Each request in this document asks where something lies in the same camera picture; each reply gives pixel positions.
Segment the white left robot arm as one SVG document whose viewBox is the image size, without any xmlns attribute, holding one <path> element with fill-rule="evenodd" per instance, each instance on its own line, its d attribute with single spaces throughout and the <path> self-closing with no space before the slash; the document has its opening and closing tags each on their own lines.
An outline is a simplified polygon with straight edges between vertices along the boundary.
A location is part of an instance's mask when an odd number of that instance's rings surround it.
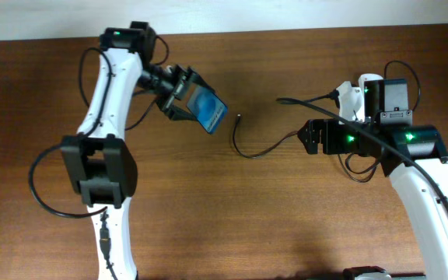
<svg viewBox="0 0 448 280">
<path fill-rule="evenodd" d="M 107 28 L 100 35 L 100 71 L 87 115 L 61 146 L 73 191 L 92 219 L 100 279 L 137 279 L 131 252 L 129 208 L 138 167 L 125 143 L 135 87 L 172 121 L 197 121 L 213 134 L 228 107 L 192 68 L 152 63 L 158 36 L 146 22 Z"/>
</svg>

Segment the blue Galaxy smartphone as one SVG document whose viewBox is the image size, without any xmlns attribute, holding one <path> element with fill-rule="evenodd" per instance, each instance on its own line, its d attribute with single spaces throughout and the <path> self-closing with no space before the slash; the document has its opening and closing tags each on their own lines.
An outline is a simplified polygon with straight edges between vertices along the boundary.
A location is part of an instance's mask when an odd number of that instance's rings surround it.
<svg viewBox="0 0 448 280">
<path fill-rule="evenodd" d="M 215 91 L 204 86 L 193 88 L 186 107 L 210 135 L 216 132 L 228 112 L 228 107 L 219 99 Z"/>
</svg>

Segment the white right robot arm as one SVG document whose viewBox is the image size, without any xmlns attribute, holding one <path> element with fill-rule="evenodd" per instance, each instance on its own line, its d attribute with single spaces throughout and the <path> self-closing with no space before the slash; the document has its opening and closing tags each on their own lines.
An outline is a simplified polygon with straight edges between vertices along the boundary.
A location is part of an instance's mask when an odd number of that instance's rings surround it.
<svg viewBox="0 0 448 280">
<path fill-rule="evenodd" d="M 448 279 L 448 152 L 434 126 L 316 119 L 297 136 L 309 154 L 375 158 L 408 214 L 426 278 Z"/>
</svg>

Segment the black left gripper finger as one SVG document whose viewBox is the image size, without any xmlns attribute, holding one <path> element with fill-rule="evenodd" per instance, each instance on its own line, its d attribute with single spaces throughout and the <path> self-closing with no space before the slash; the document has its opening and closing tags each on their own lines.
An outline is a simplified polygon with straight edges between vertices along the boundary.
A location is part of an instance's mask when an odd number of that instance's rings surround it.
<svg viewBox="0 0 448 280">
<path fill-rule="evenodd" d="M 203 86 L 206 89 L 214 92 L 215 90 L 192 68 L 188 67 L 186 69 L 186 82 L 185 82 L 185 92 L 189 93 L 192 85 Z"/>
<path fill-rule="evenodd" d="M 171 121 L 196 121 L 196 117 L 182 108 L 171 105 L 167 110 L 164 111 L 164 114 Z"/>
</svg>

